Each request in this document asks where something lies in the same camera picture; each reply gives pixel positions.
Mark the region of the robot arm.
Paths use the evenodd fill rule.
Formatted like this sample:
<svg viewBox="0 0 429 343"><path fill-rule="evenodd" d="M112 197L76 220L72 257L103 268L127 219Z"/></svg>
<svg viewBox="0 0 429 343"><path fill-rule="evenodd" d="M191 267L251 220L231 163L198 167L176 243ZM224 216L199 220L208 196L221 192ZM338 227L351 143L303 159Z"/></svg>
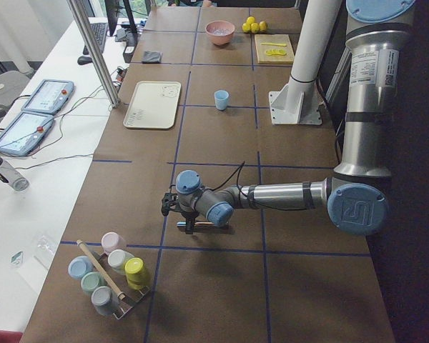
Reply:
<svg viewBox="0 0 429 343"><path fill-rule="evenodd" d="M321 182L234 185L213 190L192 170L178 174L162 200L162 213L179 212L191 234L198 216L225 226L236 209L300 211L325 207L332 223L370 235L385 224L387 128L396 93L400 50L413 25L413 1L346 1L346 47L351 54L342 159Z"/></svg>

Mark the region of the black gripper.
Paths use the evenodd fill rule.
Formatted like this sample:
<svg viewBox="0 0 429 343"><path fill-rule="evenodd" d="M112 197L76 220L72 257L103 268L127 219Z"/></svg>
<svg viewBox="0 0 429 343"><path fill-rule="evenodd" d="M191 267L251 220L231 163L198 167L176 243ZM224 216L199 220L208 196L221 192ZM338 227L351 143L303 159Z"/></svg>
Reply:
<svg viewBox="0 0 429 343"><path fill-rule="evenodd" d="M199 216L199 212L191 208L183 208L181 205L177 205L177 210L186 220L184 233L194 234L194 224L196 222L196 218Z"/></svg>

